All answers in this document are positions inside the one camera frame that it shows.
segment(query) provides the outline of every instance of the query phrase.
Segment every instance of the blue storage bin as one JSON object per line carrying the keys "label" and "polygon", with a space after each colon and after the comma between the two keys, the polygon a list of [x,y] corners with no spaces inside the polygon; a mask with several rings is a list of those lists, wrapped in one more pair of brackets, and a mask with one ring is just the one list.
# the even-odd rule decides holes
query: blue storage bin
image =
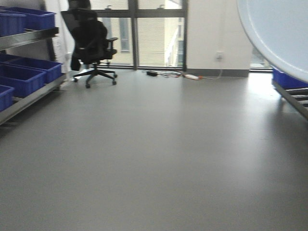
{"label": "blue storage bin", "polygon": [[20,56],[0,53],[0,64],[4,64],[8,61],[15,60],[15,59],[20,59]]}
{"label": "blue storage bin", "polygon": [[9,7],[5,10],[26,15],[25,28],[44,30],[55,27],[54,12],[40,11],[21,7]]}
{"label": "blue storage bin", "polygon": [[273,80],[277,82],[284,89],[306,88],[308,83],[300,81],[294,77],[287,75],[286,73],[273,67]]}
{"label": "blue storage bin", "polygon": [[26,97],[44,86],[45,72],[12,65],[0,65],[0,84],[15,88],[14,96]]}
{"label": "blue storage bin", "polygon": [[40,71],[45,71],[45,83],[53,82],[55,79],[62,75],[61,73],[61,63],[51,62],[40,59],[30,59],[30,58],[20,58],[11,60],[8,62],[9,64],[33,68]]}
{"label": "blue storage bin", "polygon": [[14,88],[0,85],[0,112],[13,104]]}
{"label": "blue storage bin", "polygon": [[0,36],[21,34],[25,31],[26,16],[20,13],[0,12]]}

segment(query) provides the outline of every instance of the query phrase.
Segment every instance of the wall socket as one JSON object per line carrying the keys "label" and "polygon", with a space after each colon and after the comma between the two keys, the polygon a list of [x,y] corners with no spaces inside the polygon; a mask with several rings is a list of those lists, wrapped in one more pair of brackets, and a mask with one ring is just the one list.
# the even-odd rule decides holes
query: wall socket
{"label": "wall socket", "polygon": [[215,54],[215,59],[217,62],[221,62],[221,60],[223,59],[223,52],[222,51],[217,51]]}

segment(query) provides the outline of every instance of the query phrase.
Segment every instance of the window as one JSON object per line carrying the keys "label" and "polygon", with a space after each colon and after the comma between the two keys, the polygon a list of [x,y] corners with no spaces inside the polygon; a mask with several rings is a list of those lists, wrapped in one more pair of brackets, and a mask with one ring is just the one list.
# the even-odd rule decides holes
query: window
{"label": "window", "polygon": [[254,48],[252,51],[250,67],[253,69],[271,69],[271,66],[268,61],[256,48]]}
{"label": "window", "polygon": [[181,9],[182,0],[139,0],[139,9]]}
{"label": "window", "polygon": [[128,19],[120,18],[121,51],[129,52]]}
{"label": "window", "polygon": [[183,67],[178,62],[178,18],[139,18],[138,37],[140,66]]}
{"label": "window", "polygon": [[128,0],[91,0],[93,10],[128,10]]}
{"label": "window", "polygon": [[107,28],[108,34],[107,38],[112,38],[112,28],[111,28],[111,18],[102,18],[102,23]]}
{"label": "window", "polygon": [[186,68],[188,0],[91,0],[92,9],[116,37],[111,65]]}

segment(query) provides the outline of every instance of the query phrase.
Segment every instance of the window pane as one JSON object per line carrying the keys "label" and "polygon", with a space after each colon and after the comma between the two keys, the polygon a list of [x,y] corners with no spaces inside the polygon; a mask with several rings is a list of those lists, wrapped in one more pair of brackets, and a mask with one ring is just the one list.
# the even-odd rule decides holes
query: window pane
{"label": "window pane", "polygon": [[140,66],[182,67],[183,31],[179,29],[183,27],[179,25],[183,25],[183,21],[179,18],[138,19]]}
{"label": "window pane", "polygon": [[181,9],[182,0],[139,0],[139,9]]}
{"label": "window pane", "polygon": [[122,52],[122,30],[121,29],[121,25],[120,22],[121,20],[119,18],[108,18],[108,20],[106,20],[106,18],[99,18],[100,21],[102,22],[110,22],[110,25],[107,26],[105,25],[105,27],[108,29],[111,28],[112,31],[112,37],[116,37],[118,38],[118,40],[114,41],[114,49],[117,50],[117,53],[113,56],[112,60],[109,60],[111,62],[111,65],[129,65],[129,66],[133,66],[133,56],[132,56],[132,39],[131,39],[131,23],[130,23],[130,19],[129,18],[123,18],[121,20],[125,21],[126,24],[125,26],[127,27],[126,31],[125,31],[125,39],[127,39],[126,42],[126,47],[125,47],[125,52]]}
{"label": "window pane", "polygon": [[268,61],[263,57],[263,55],[254,48],[252,51],[252,59],[251,59],[251,68],[259,68],[259,69],[271,69]]}
{"label": "window pane", "polygon": [[121,51],[129,52],[128,19],[120,18]]}
{"label": "window pane", "polygon": [[93,10],[128,10],[128,0],[91,0]]}

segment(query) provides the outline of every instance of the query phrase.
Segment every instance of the metal shelf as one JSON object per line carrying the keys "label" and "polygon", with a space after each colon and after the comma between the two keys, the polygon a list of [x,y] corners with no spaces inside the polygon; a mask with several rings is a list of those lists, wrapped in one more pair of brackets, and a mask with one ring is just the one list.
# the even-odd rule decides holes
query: metal shelf
{"label": "metal shelf", "polygon": [[59,28],[54,27],[46,30],[26,31],[22,34],[0,37],[0,51],[27,45],[33,42],[42,41],[55,37],[59,33]]}
{"label": "metal shelf", "polygon": [[[54,27],[46,30],[26,30],[25,33],[0,37],[0,51],[8,48],[19,47],[30,43],[42,41],[55,37],[59,33],[59,28]],[[41,89],[33,92],[25,98],[20,99],[12,106],[8,107],[4,111],[0,112],[0,125],[8,121],[13,116],[17,115],[51,91],[60,87],[63,81],[66,79],[66,74],[63,74],[53,82],[46,84]]]}
{"label": "metal shelf", "polygon": [[276,91],[308,120],[308,88],[286,90],[274,80],[272,84]]}
{"label": "metal shelf", "polygon": [[41,89],[33,92],[32,94],[28,95],[25,98],[22,98],[18,102],[14,103],[12,106],[8,107],[4,111],[0,112],[0,125],[8,121],[13,116],[17,115],[48,93],[52,92],[53,90],[59,88],[59,86],[63,83],[66,79],[66,74],[62,75],[61,77],[57,78],[55,81],[46,84]]}

